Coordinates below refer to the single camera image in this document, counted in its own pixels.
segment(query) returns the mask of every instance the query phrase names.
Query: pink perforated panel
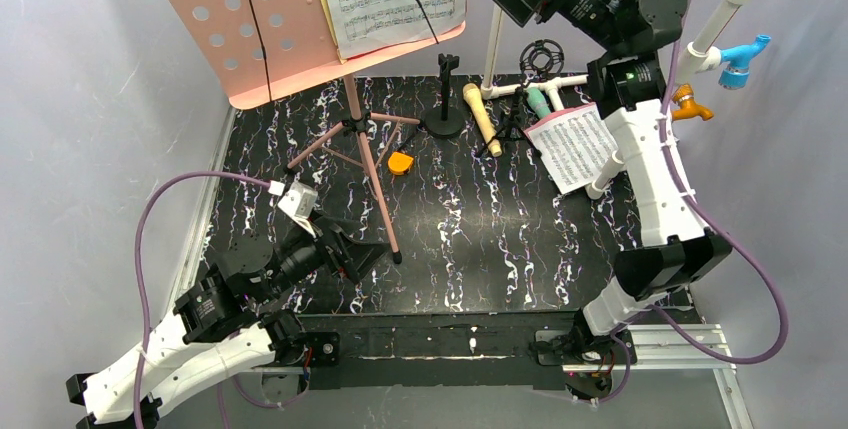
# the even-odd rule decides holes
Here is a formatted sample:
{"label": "pink perforated panel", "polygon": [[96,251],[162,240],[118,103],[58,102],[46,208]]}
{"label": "pink perforated panel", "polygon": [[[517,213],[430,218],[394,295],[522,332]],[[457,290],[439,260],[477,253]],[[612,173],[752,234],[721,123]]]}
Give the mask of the pink perforated panel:
{"label": "pink perforated panel", "polygon": [[[251,109],[268,102],[265,66],[248,0],[169,0],[230,103]],[[253,0],[268,55],[274,99],[433,44],[433,39],[388,47],[341,64],[320,0]],[[447,40],[465,24],[439,36]]]}

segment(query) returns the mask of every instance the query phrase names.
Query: tripod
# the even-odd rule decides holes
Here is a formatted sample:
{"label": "tripod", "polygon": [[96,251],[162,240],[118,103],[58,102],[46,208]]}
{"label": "tripod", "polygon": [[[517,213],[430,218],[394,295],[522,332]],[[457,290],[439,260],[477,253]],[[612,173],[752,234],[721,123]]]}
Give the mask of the tripod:
{"label": "tripod", "polygon": [[489,144],[494,140],[501,141],[504,146],[509,142],[525,141],[533,150],[533,157],[542,157],[542,151],[536,148],[536,145],[533,144],[533,141],[527,137],[524,129],[521,128],[523,125],[521,109],[524,102],[524,88],[524,85],[520,85],[515,89],[515,93],[512,95],[512,107],[509,110],[509,114],[501,112],[500,120],[498,121],[498,130],[495,131],[495,135],[491,139],[484,141],[480,149],[477,149],[477,152],[474,153],[475,158],[479,159],[488,150]]}
{"label": "tripod", "polygon": [[[536,148],[533,141],[527,137],[524,129],[521,128],[523,122],[521,119],[522,102],[524,102],[527,88],[530,87],[531,82],[545,82],[552,73],[558,75],[562,72],[564,64],[562,46],[550,39],[532,42],[521,51],[518,63],[524,82],[519,84],[512,94],[512,108],[509,110],[509,114],[505,115],[501,112],[498,130],[495,131],[495,135],[490,140],[485,141],[483,147],[474,153],[475,158],[482,156],[488,149],[489,143],[494,140],[501,141],[504,145],[508,142],[526,141],[533,149],[533,157],[542,157],[542,151]],[[531,91],[536,91],[538,97],[544,100],[545,96],[541,95],[538,89],[533,88]]]}

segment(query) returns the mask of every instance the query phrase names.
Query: pink music stand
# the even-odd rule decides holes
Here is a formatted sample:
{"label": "pink music stand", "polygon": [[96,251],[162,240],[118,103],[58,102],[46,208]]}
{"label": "pink music stand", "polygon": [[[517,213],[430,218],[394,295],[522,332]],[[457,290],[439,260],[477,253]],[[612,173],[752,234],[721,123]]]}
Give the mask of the pink music stand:
{"label": "pink music stand", "polygon": [[[435,43],[435,40],[427,39],[399,44],[350,59],[342,64],[320,0],[253,0],[259,32],[266,48],[269,85],[265,78],[265,60],[259,44],[259,34],[257,34],[248,0],[169,1],[218,75],[221,86],[230,99],[230,104],[238,109],[252,109],[270,100],[343,77],[350,106],[350,116],[347,121],[355,125],[355,121],[362,120],[363,114],[359,106],[359,95],[356,92],[353,74],[366,67]],[[464,29],[465,23],[440,35],[439,40],[454,38]],[[269,86],[271,99],[268,97]],[[418,119],[378,113],[371,113],[370,118],[394,122],[397,125],[420,123]],[[323,146],[343,128],[342,122],[333,126],[306,151],[292,160],[287,166],[287,171],[293,172],[309,154],[318,149],[341,156]],[[397,132],[398,126],[392,132],[389,144]],[[357,132],[357,143],[361,162],[341,157],[362,167],[368,174],[374,197],[377,199],[386,225],[394,262],[400,263],[400,248],[383,197],[371,146],[364,132]]]}

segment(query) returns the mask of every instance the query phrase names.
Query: white wall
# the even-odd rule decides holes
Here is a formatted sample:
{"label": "white wall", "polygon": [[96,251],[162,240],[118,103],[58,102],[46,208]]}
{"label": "white wall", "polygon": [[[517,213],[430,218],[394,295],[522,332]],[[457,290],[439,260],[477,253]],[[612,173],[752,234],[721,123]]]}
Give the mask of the white wall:
{"label": "white wall", "polygon": [[[362,71],[370,76],[418,76],[439,73],[438,55],[449,53],[460,56],[455,74],[482,74],[486,64],[486,46],[492,23],[491,0],[468,0],[465,32],[449,41],[406,56],[385,62]],[[531,21],[525,28],[518,27],[504,15],[496,74],[518,72],[518,57],[527,44],[537,39],[552,39],[562,45],[565,53],[565,71],[584,72],[586,63],[597,59],[603,49],[592,39],[575,29],[562,17],[554,17],[545,24]]]}
{"label": "white wall", "polygon": [[[209,167],[228,108],[167,0],[0,0],[3,427],[69,428],[64,381],[138,341],[132,242],[168,178]],[[199,195],[145,237],[161,315]]]}
{"label": "white wall", "polygon": [[[694,1],[691,28],[717,1]],[[774,41],[755,60],[746,89],[719,88],[718,72],[695,79],[699,102],[716,117],[679,123],[681,152],[698,199],[760,258],[789,306],[783,352],[739,369],[755,425],[845,427],[848,0],[754,0],[716,45],[750,43],[758,33]],[[686,40],[692,36],[687,31]],[[740,257],[694,293],[701,312],[724,326],[734,354],[759,354],[774,341],[774,304]]]}

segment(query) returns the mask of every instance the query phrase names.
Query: black table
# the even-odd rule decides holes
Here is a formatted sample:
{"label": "black table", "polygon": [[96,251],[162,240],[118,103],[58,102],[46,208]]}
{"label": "black table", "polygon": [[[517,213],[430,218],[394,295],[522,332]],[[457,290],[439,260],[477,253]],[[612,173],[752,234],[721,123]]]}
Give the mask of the black table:
{"label": "black table", "polygon": [[[452,80],[454,104],[468,119],[459,137],[440,141],[420,134],[408,148],[416,163],[407,176],[392,176],[385,160],[378,168],[403,263],[384,258],[356,288],[318,271],[291,292],[288,307],[310,314],[576,310],[607,284],[612,257],[640,244],[639,215],[625,174],[592,201],[583,191],[558,194],[524,144],[511,145],[498,159],[474,159],[482,141],[462,101],[468,82],[479,84],[480,78]],[[435,77],[357,84],[363,109],[417,117],[440,103]],[[587,102],[579,87],[561,93],[566,106]],[[495,101],[496,113],[509,101]],[[239,112],[224,170],[284,180],[286,163],[343,117],[345,104],[343,84],[336,81]],[[405,127],[401,139],[412,130]],[[375,152],[391,131],[390,123],[369,123],[369,137],[380,141],[372,141]],[[351,137],[339,136],[331,147],[358,159]],[[319,210],[358,221],[356,238],[385,240],[360,168],[322,151],[301,167],[296,177],[318,190]],[[267,193],[232,181],[221,183],[211,223],[210,251],[226,249],[234,234],[257,231],[274,240],[292,227]],[[202,275],[205,262],[200,269]],[[664,304],[691,308],[691,298],[678,293]],[[694,310],[675,314],[681,322],[700,322]]]}

